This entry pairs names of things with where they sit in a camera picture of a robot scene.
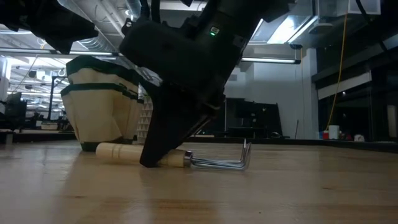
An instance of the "wooden table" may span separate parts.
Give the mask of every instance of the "wooden table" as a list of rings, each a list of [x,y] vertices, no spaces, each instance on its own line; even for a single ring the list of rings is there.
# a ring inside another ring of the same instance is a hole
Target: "wooden table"
[[[224,159],[241,146],[182,149]],[[0,223],[398,223],[398,155],[254,145],[232,172],[115,165],[75,141],[2,146]]]

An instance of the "ceiling pipe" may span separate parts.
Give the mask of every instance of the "ceiling pipe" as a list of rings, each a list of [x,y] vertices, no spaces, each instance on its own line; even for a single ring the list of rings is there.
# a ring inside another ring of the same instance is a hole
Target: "ceiling pipe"
[[[85,18],[86,20],[92,22],[92,20],[80,9],[80,7],[73,0],[58,0],[58,2],[65,8],[71,10],[72,12],[78,14],[79,16]],[[88,50],[94,51],[115,51],[116,47],[111,44],[111,42],[103,35],[103,33],[97,29],[99,32],[98,37],[91,39],[81,40],[81,43]]]
[[[119,25],[122,27],[124,25],[124,22],[126,21],[123,19],[123,17],[120,16],[120,13],[118,10],[113,6],[110,0],[100,0],[104,2],[106,8],[109,10],[109,12],[116,18],[118,21]]]
[[[19,82],[10,82],[10,85],[19,85]],[[51,83],[31,83],[31,82],[23,82],[21,85],[31,85],[31,86],[49,86],[51,87]]]
[[[130,11],[130,15],[134,18],[139,18],[141,15],[141,3],[140,0],[126,0],[127,8]]]
[[[25,74],[21,74],[19,72],[15,72],[15,71],[12,72],[12,74],[15,74],[15,75],[17,75],[19,77],[22,77],[22,78],[24,78],[26,76]],[[49,88],[46,88],[48,83],[46,83],[45,81],[39,80],[38,78],[31,78],[31,79],[37,81],[36,84],[40,85],[39,87],[36,87],[36,88],[41,89],[41,91],[50,91]],[[21,89],[21,90],[26,90],[23,85],[28,85],[28,84],[26,84],[26,82],[21,82],[21,80],[17,80],[15,83],[17,83],[17,85],[19,85],[18,89]]]
[[[104,4],[104,0],[97,0],[98,6],[105,12],[105,16],[109,19],[109,21],[111,22],[112,26],[116,29],[116,31],[120,34],[120,36],[122,36],[124,38],[124,34],[122,33],[122,27],[121,25],[119,25],[112,17],[111,13],[108,11],[108,9],[106,8],[105,4]],[[117,12],[116,10],[113,12],[113,14],[115,15],[115,17],[117,17]]]

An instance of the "ceiling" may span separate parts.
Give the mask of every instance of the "ceiling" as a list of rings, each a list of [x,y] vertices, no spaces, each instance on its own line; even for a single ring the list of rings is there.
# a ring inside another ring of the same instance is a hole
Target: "ceiling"
[[[126,0],[107,0],[109,4],[113,6],[116,14],[110,13],[110,17],[107,16],[107,12],[111,11],[109,6],[104,7],[106,0],[59,0],[60,2],[66,2],[66,7],[69,7],[75,13],[80,14],[86,19],[91,20],[97,29],[100,31],[100,39],[103,40],[103,44],[106,44],[107,51],[117,51],[119,44],[123,40],[123,36],[120,32],[120,27],[123,26],[122,21],[125,21],[129,17],[126,6]],[[259,30],[254,34],[253,41],[255,45],[251,45],[247,48],[244,55],[245,57],[272,57],[272,58],[294,58],[296,57],[295,50],[292,50],[288,45],[283,44],[287,40],[279,44],[270,45],[267,43],[270,39],[277,39],[275,35],[278,29],[283,28],[283,23],[290,22],[291,27],[289,29],[289,35],[292,32],[296,32],[299,27],[304,23],[308,22],[314,16],[319,15],[319,20],[312,24],[309,29],[318,24],[320,21],[332,23],[333,26],[327,32],[322,34],[309,34],[304,32],[302,35],[293,42],[293,44],[303,44],[305,47],[319,47],[322,44],[328,44],[331,41],[336,41],[342,28],[341,15],[339,15],[336,8],[331,7],[331,3],[338,0],[322,0],[319,4],[320,7],[318,13],[314,11],[313,0],[298,0],[295,7],[292,8],[291,12],[284,15],[273,22],[263,22],[259,27]],[[174,0],[161,0],[161,11],[160,15],[163,21],[167,21],[170,26],[180,27],[184,22],[185,18],[196,14],[200,15],[201,10],[205,7],[206,1],[194,1],[191,7],[183,5],[180,1]],[[363,26],[363,21],[358,20],[353,16],[350,17],[350,31],[356,30]],[[7,30],[6,27],[0,25],[0,31]],[[0,47],[8,48],[24,48],[24,49],[52,49],[51,46],[45,44],[43,40],[37,38],[33,34],[0,34]],[[83,42],[75,42],[72,50],[87,51],[91,50]],[[36,100],[38,97],[44,99],[40,102],[40,105],[48,106],[48,93],[50,93],[49,80],[39,80],[37,78],[25,78],[27,70],[32,67],[33,70],[44,71],[46,74],[58,74],[65,68],[65,64],[71,60],[71,57],[53,56],[53,55],[41,55],[35,60],[34,55],[5,55],[12,60],[13,66],[11,71],[11,80],[9,91],[23,91],[23,92],[34,92],[43,93],[43,95],[23,95],[24,98],[31,101]],[[54,89],[55,100],[59,101],[59,107],[62,107],[60,101],[59,92],[67,84],[67,79],[62,80],[60,84]]]

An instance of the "black cable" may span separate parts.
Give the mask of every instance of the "black cable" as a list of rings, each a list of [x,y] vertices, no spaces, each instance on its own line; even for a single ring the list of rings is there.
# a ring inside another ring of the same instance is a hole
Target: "black cable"
[[[66,79],[66,77],[63,77],[62,79],[61,79],[61,81],[59,81],[59,82],[57,82],[57,84],[55,84],[55,86],[54,86],[54,88],[55,87],[57,87],[62,81],[64,81]]]
[[[392,58],[392,55],[390,53],[390,51],[387,49],[386,45],[384,44],[383,40],[380,38],[379,35],[377,35],[379,32],[377,30],[377,28],[374,27],[371,18],[369,17],[369,15],[366,13],[365,8],[363,7],[361,0],[355,0],[356,4],[359,8],[359,10],[361,11],[362,16],[364,17],[365,21],[368,23],[368,25],[371,27],[371,29],[373,30],[373,32],[371,32],[371,35],[373,35],[373,37],[379,42],[379,45],[381,47],[381,49],[383,49],[383,51],[387,54],[387,56],[389,57],[389,59],[391,61],[394,61],[394,59]]]
[[[160,23],[160,0],[152,0],[150,10],[152,11],[152,20]]]
[[[149,5],[148,5],[148,1],[147,0],[139,0],[139,2],[141,3],[141,15],[140,16],[149,18],[150,9],[149,9]]]

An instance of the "yellow cable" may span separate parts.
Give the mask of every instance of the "yellow cable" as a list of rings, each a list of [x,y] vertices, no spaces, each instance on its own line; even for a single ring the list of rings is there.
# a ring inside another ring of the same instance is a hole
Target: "yellow cable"
[[[348,12],[346,12],[346,16],[345,16],[345,19],[344,19],[343,44],[341,45],[341,57],[340,57],[340,71],[338,73],[338,81],[337,81],[335,99],[333,100],[333,106],[331,107],[329,121],[328,121],[328,125],[326,125],[326,130],[325,131],[328,130],[330,122],[331,122],[331,118],[333,117],[333,112],[335,111],[338,87],[340,86],[341,74],[343,72],[343,59],[344,59],[344,48],[345,48],[345,42],[346,42],[347,17],[348,17]]]
[[[300,59],[301,59],[301,86],[302,86],[302,95],[303,95],[303,132],[305,135],[305,96],[304,96],[304,77],[303,77],[303,48],[300,49]]]

